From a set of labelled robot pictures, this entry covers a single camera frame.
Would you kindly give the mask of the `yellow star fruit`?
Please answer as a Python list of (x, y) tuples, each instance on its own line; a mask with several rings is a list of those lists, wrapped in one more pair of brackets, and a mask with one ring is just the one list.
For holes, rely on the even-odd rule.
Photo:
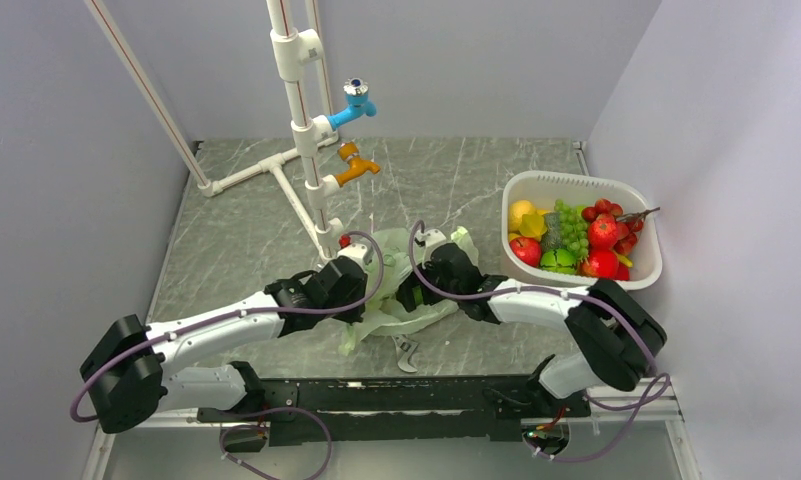
[(532, 211), (520, 217), (516, 232), (523, 237), (540, 241), (547, 230), (544, 216), (537, 211)]

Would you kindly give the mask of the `green fake fruit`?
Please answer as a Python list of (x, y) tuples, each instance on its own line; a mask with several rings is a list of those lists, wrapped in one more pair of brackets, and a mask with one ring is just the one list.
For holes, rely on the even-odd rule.
[(578, 261), (584, 260), (589, 253), (587, 240), (588, 223), (582, 217), (582, 210), (562, 199), (554, 201), (554, 212), (560, 213), (564, 249), (574, 254)]

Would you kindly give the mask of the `red grape bunch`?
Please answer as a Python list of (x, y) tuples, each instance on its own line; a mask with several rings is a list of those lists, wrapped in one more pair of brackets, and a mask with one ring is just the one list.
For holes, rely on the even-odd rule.
[(660, 210), (659, 207), (634, 213), (625, 213), (623, 207), (606, 198), (598, 199), (593, 205), (584, 207), (582, 217), (589, 225), (597, 219), (616, 220), (619, 228), (619, 241), (611, 249), (616, 253), (629, 256), (639, 242), (639, 233), (643, 230), (647, 218)]

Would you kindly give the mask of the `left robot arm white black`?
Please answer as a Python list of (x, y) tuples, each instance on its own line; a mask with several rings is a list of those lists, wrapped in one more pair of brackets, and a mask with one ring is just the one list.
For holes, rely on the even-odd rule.
[(210, 408), (240, 420), (255, 417), (264, 389), (244, 362), (206, 368), (199, 361), (253, 343), (311, 330), (335, 318), (359, 322), (382, 278), (348, 257), (320, 270), (276, 280), (251, 296), (209, 312), (144, 325), (136, 315), (114, 321), (82, 362), (83, 389), (71, 418), (103, 432), (128, 431), (171, 410)]

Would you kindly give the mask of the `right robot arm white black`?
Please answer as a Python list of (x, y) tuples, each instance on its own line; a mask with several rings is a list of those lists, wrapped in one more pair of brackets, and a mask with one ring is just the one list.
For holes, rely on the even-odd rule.
[(653, 372), (667, 342), (663, 327), (614, 280), (573, 288), (526, 284), (482, 273), (454, 243), (415, 264), (396, 299), (408, 311), (450, 300), (476, 321), (569, 333), (577, 353), (545, 359), (531, 376), (527, 401), (540, 415), (554, 413), (567, 397), (595, 386), (634, 390)]

